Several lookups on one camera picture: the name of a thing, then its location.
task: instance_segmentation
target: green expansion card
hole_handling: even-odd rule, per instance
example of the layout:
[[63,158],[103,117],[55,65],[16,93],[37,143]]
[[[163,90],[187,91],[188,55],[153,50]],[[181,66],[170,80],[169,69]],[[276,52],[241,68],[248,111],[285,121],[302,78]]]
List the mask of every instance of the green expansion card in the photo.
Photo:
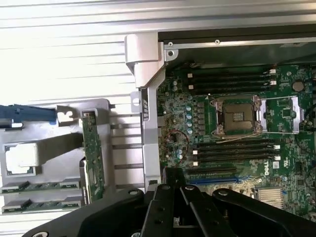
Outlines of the green expansion card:
[[60,201],[32,202],[31,200],[15,200],[2,207],[2,214],[21,212],[40,212],[48,210],[74,210],[82,206],[82,197],[67,197]]
[[309,65],[187,69],[158,88],[160,166],[316,219]]
[[84,172],[80,172],[85,202],[91,203],[103,197],[104,171],[102,161],[101,142],[97,131],[94,112],[83,113],[83,140],[85,160]]
[[23,193],[23,192],[35,192],[35,191],[46,191],[46,190],[63,190],[63,189],[79,189],[80,181],[79,178],[69,178],[62,182],[50,182],[50,183],[36,183],[31,184],[28,181],[14,182],[3,185],[0,188],[0,194],[12,194],[12,193]]

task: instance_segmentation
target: gray metal panel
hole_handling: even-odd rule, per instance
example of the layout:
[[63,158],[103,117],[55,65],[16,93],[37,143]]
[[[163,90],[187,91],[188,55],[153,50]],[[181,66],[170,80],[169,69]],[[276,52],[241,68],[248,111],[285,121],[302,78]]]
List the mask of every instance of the gray metal panel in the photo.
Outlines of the gray metal panel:
[[[0,104],[107,98],[115,126],[140,123],[129,104],[136,89],[125,65],[126,34],[316,22],[316,3],[306,0],[2,0],[0,6],[0,78],[7,88]],[[140,127],[114,128],[112,136],[116,164],[139,163]],[[142,169],[118,170],[116,178],[118,185],[142,183]],[[64,213],[0,216],[0,235],[21,236]]]

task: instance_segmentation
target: motherboard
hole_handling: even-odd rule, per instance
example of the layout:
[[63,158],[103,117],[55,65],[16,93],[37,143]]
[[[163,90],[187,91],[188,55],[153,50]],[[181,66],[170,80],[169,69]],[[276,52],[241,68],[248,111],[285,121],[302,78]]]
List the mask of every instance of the motherboard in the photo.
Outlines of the motherboard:
[[309,65],[185,68],[157,91],[160,167],[316,221]]

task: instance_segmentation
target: blue latch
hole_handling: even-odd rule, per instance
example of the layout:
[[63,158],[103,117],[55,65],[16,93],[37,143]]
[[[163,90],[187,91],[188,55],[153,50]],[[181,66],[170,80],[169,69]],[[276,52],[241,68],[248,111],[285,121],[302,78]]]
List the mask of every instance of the blue latch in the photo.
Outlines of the blue latch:
[[0,105],[0,119],[11,119],[13,123],[23,121],[47,121],[56,122],[55,109],[44,109],[25,105]]

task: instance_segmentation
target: screw hole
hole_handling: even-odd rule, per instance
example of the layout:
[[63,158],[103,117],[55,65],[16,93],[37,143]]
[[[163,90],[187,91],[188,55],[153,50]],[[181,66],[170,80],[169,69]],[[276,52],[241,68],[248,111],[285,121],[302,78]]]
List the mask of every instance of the screw hole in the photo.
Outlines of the screw hole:
[[128,193],[131,194],[131,195],[136,195],[136,194],[138,194],[138,191],[137,190],[131,190]]
[[160,225],[160,224],[162,224],[162,223],[163,223],[162,220],[155,220],[155,224],[157,224],[157,225]]
[[138,98],[134,98],[132,101],[134,106],[139,106],[140,105],[140,100]]

